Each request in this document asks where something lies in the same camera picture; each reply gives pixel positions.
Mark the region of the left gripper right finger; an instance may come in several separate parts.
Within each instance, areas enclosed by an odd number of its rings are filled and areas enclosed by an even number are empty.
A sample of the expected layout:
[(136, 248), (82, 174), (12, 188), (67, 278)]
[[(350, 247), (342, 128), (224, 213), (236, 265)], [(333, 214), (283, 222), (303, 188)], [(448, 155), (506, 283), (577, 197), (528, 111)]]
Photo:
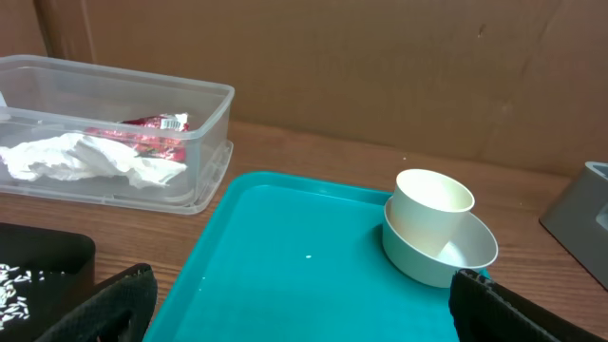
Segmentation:
[(607, 342), (468, 269), (453, 276), (448, 307), (460, 342)]

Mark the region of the white paper cup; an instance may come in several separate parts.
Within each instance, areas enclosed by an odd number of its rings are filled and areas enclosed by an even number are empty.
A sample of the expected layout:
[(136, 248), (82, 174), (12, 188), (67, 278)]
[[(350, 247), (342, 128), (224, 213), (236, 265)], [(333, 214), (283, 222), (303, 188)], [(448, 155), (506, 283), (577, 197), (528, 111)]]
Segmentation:
[(471, 191), (457, 180), (426, 169), (396, 176), (389, 221), (421, 252), (436, 257), (475, 204)]

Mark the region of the red snack wrapper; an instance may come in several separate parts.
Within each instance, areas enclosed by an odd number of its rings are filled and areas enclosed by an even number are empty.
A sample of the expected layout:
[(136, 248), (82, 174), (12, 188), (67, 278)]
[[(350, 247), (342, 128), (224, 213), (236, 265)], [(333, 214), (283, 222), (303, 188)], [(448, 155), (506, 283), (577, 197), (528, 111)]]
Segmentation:
[[(161, 114), (131, 121), (123, 121), (123, 123), (145, 128), (187, 132), (189, 130), (188, 119), (189, 115), (187, 113)], [(180, 139), (93, 127), (88, 128), (85, 132), (96, 137), (126, 144), (143, 157), (162, 158), (172, 162), (184, 162), (186, 160), (185, 145)]]

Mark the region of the rice food scraps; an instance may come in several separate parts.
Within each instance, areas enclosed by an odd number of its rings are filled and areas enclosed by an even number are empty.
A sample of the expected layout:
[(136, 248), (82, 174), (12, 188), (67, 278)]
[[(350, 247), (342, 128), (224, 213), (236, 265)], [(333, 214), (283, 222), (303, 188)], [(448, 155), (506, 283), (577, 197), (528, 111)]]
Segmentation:
[(1, 264), (1, 331), (6, 332), (17, 323), (31, 317), (30, 299), (33, 285), (46, 279), (42, 270), (32, 271), (20, 266)]

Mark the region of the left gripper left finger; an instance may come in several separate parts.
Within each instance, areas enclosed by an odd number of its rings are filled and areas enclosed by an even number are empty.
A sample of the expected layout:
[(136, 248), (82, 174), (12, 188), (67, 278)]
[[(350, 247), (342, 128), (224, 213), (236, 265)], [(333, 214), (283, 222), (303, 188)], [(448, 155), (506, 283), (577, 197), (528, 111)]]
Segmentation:
[(135, 264), (62, 304), (39, 342), (142, 342), (158, 301), (152, 267)]

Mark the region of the white napkin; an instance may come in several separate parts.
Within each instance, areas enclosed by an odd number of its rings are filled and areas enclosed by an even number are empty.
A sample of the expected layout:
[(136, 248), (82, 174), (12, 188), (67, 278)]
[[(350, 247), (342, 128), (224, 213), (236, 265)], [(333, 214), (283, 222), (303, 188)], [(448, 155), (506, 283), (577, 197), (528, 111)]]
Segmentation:
[(125, 177), (138, 189), (163, 188), (187, 169), (184, 163), (142, 157), (123, 143), (81, 133), (3, 146), (1, 162), (20, 181), (42, 177), (58, 181)]

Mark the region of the grey bowl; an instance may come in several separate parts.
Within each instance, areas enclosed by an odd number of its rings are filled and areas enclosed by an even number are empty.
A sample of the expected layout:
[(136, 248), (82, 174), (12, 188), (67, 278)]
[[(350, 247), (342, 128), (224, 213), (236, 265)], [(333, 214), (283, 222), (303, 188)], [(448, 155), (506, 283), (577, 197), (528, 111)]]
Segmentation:
[(499, 246), (492, 232), (474, 214), (450, 238), (438, 256), (429, 256), (401, 237), (390, 223), (392, 198), (384, 206), (382, 246), (390, 262), (403, 274), (425, 285), (449, 288), (461, 269), (480, 273), (498, 257)]

